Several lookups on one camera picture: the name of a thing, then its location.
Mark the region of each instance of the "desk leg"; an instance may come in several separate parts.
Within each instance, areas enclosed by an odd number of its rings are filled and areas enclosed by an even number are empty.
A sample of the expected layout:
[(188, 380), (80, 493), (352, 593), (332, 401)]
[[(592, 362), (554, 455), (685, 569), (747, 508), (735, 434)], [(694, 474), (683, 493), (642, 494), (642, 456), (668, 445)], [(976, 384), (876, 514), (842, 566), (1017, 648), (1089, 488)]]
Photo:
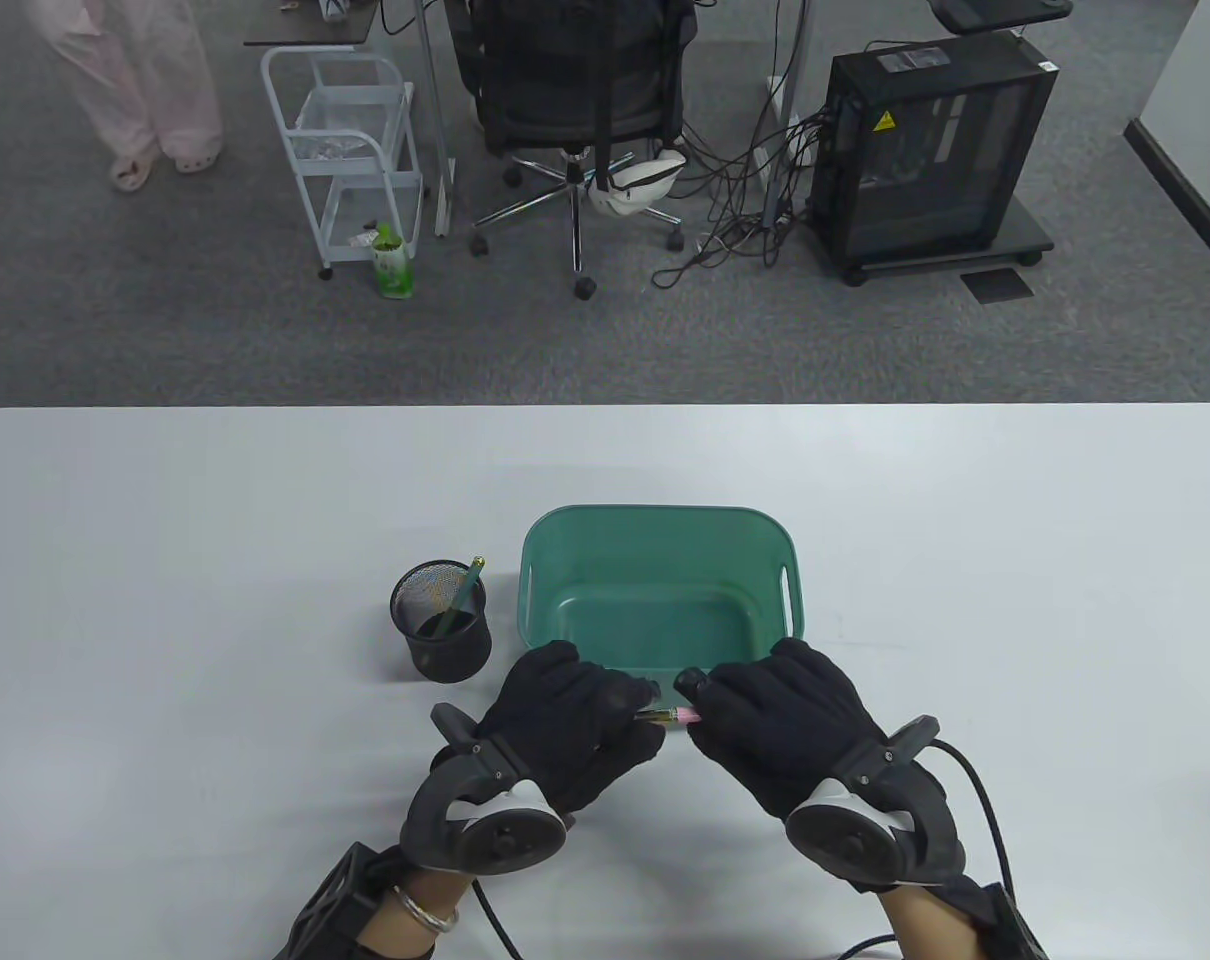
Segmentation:
[[(801, 12), (796, 18), (796, 59), (793, 61), (793, 69), (788, 70), (786, 79), (783, 82), (783, 102), (778, 102), (777, 90), (774, 90), (777, 88), (777, 79), (766, 77), (766, 84), (770, 84), (770, 91), (774, 92), (774, 109), (778, 110), (779, 120), (782, 120), (785, 131), (783, 140), (788, 140), (791, 137), (793, 104), (796, 102), (796, 87), (800, 86), (801, 79), (805, 77), (805, 61), (806, 56), (809, 54), (809, 5), (814, 0), (802, 0)], [(774, 222), (778, 220), (778, 201), (780, 192), (783, 192), (783, 169), (789, 166), (786, 157), (788, 151), (779, 150), (778, 159), (770, 165), (770, 179), (765, 184), (765, 211), (761, 212), (761, 228), (766, 230), (773, 229)], [(761, 163), (761, 151), (757, 151), (757, 163)]]
[[(427, 0), (414, 0), (417, 21), (417, 45), (424, 51), (424, 81), (427, 86), (427, 111), (431, 114), (432, 140), (436, 140), (436, 166), (440, 171), (440, 182), (436, 184), (436, 236), (448, 237), (450, 219), (454, 212), (454, 157), (449, 155), (445, 143), (445, 119), (440, 113), (440, 86), (436, 82), (436, 62), (432, 61), (432, 41), (427, 33)], [(373, 24), (371, 46), (384, 47), (386, 56), (394, 63), (391, 54), (391, 38), (386, 35), (378, 19)]]

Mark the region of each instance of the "silver bracelet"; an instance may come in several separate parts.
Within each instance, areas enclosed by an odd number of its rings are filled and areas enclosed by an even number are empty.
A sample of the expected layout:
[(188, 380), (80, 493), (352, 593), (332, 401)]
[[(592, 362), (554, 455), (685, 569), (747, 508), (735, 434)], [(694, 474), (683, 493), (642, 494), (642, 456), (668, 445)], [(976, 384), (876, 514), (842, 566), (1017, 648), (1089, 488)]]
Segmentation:
[(454, 929), (454, 924), (459, 922), (459, 909), (455, 908), (454, 913), (446, 916), (444, 920), (436, 914), (430, 914), (421, 906), (414, 902), (414, 898), (409, 896), (408, 892), (401, 890), (401, 887), (392, 887), (391, 892), (396, 895), (396, 898), (401, 901), (401, 906), (405, 908), (405, 913), (417, 920), (419, 927), (427, 929), (427, 931), (439, 936), (440, 933), (449, 933)]

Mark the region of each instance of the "pink pants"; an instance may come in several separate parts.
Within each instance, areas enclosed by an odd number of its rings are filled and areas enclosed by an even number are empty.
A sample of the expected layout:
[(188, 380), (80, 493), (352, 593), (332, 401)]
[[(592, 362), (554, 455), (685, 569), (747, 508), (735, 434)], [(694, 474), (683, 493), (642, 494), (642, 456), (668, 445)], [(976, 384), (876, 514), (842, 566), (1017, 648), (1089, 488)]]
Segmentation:
[(188, 0), (111, 1), (133, 42), (137, 71), (103, 24), (105, 0), (24, 0), (99, 138), (126, 157), (157, 140), (177, 160), (217, 154), (221, 116)]

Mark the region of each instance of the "black mesh pencil holder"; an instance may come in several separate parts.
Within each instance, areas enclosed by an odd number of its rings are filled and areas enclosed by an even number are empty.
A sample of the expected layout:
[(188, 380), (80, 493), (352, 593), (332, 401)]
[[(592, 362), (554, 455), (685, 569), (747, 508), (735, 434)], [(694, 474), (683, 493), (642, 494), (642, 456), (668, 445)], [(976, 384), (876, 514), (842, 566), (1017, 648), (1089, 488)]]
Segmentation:
[(437, 684), (459, 684), (480, 671), (490, 659), (490, 626), (485, 622), (485, 585), (476, 581), (459, 613), (436, 637), (467, 564), (455, 561), (419, 563), (391, 591), (391, 622), (409, 644), (409, 659), (419, 673)]

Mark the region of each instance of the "chair base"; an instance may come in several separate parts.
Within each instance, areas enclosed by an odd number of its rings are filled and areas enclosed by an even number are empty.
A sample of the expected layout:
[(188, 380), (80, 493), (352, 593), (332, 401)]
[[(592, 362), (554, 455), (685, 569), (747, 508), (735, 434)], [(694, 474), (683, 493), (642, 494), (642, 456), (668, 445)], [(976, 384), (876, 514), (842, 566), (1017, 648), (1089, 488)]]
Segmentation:
[[(472, 224), (473, 234), (469, 246), (472, 255), (485, 255), (490, 252), (490, 247), (485, 237), (480, 234), (482, 228), (489, 228), (490, 224), (508, 220), (513, 215), (523, 214), (526, 209), (535, 209), (536, 206), (543, 205), (553, 197), (569, 197), (570, 245), (572, 245), (574, 255), (574, 295), (580, 300), (589, 300), (592, 293), (597, 292), (597, 283), (590, 276), (583, 274), (582, 205), (584, 191), (588, 184), (592, 183), (592, 178), (595, 177), (597, 171), (583, 169), (583, 161), (587, 160), (587, 154), (560, 153), (565, 159), (565, 169), (555, 169), (554, 166), (537, 163), (536, 160), (525, 160), (522, 156), (512, 157), (515, 166), (508, 168), (503, 174), (503, 179), (508, 183), (508, 186), (519, 186), (522, 184), (522, 176), (519, 176), (519, 169), (522, 168), (531, 169), (540, 177), (551, 179), (551, 186), (541, 192), (536, 192), (535, 196), (528, 200), (505, 206), (502, 209), (494, 211), (490, 215), (483, 215), (480, 220)], [(624, 168), (634, 159), (636, 159), (636, 155), (632, 153), (620, 156), (618, 160), (615, 160), (609, 166), (610, 173), (613, 173), (615, 169)], [(679, 215), (666, 214), (666, 212), (655, 209), (653, 207), (646, 207), (641, 212), (672, 228), (672, 232), (668, 236), (669, 251), (684, 251), (682, 220)]]

